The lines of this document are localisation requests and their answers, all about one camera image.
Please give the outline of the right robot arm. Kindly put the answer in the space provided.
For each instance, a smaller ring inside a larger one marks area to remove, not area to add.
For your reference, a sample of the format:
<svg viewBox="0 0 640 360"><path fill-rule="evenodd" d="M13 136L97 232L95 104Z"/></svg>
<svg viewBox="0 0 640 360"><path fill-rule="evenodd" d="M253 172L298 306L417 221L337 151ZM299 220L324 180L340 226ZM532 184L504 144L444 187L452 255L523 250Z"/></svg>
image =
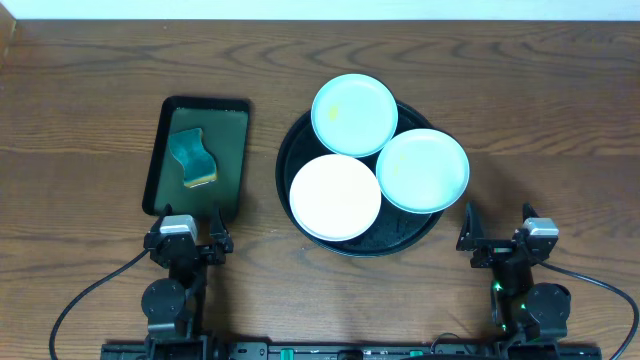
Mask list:
<svg viewBox="0 0 640 360"><path fill-rule="evenodd" d="M553 346L568 333L570 292L559 284L536 283L532 273L534 266L549 258L559 229L552 219L538 216L528 203L522 207L522 216L522 225L510 239L491 239L469 203L456 243L458 251L472 254L473 268L492 271L492 318L504 331L497 341L503 358L521 346Z"/></svg>

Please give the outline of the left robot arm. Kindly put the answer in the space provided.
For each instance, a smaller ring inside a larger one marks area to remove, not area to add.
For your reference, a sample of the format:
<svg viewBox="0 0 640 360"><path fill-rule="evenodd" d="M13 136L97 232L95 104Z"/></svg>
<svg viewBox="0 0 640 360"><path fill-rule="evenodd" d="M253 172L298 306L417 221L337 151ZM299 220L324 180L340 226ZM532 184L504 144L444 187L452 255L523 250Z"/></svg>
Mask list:
<svg viewBox="0 0 640 360"><path fill-rule="evenodd" d="M211 356L211 336L202 327L207 270L223 265L234 244L217 206L209 225L210 242L199 245L195 218L174 215L166 205L144 236L143 248L150 259L168 271L166 278L146 288L141 300L153 356L180 345L202 359Z"/></svg>

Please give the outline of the mint plate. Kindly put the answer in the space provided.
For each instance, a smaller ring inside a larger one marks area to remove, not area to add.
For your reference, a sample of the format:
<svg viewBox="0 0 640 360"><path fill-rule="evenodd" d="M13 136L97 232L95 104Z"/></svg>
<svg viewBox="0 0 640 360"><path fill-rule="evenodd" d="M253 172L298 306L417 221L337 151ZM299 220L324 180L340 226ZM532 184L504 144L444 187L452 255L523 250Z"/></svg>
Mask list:
<svg viewBox="0 0 640 360"><path fill-rule="evenodd" d="M370 156L390 141L398 125L391 91L363 74L345 74L325 83L311 106L311 124L330 151L355 158Z"/></svg>
<svg viewBox="0 0 640 360"><path fill-rule="evenodd" d="M375 168L382 194L397 208L430 214L454 204L470 180L462 146L434 129L412 129L390 140Z"/></svg>

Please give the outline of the pale pink plate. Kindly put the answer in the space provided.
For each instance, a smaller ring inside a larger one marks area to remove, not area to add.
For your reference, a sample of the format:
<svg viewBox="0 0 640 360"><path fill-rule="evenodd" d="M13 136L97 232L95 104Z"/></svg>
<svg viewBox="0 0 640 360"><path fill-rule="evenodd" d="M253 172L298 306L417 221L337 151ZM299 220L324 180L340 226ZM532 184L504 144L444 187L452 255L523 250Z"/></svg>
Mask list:
<svg viewBox="0 0 640 360"><path fill-rule="evenodd" d="M289 190L296 222L312 236L329 242L362 235L378 217L381 203L373 172L363 162L338 154L306 163Z"/></svg>

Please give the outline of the green yellow scrub sponge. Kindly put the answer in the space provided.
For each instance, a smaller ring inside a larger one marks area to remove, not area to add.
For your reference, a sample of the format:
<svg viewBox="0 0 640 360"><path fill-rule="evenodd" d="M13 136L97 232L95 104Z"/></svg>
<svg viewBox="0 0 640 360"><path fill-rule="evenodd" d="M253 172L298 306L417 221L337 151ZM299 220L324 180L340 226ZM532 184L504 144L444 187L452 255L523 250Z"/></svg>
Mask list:
<svg viewBox="0 0 640 360"><path fill-rule="evenodd" d="M217 180L217 164L204 146L201 128L173 133L168 138L171 155L183 169L183 184L194 188Z"/></svg>

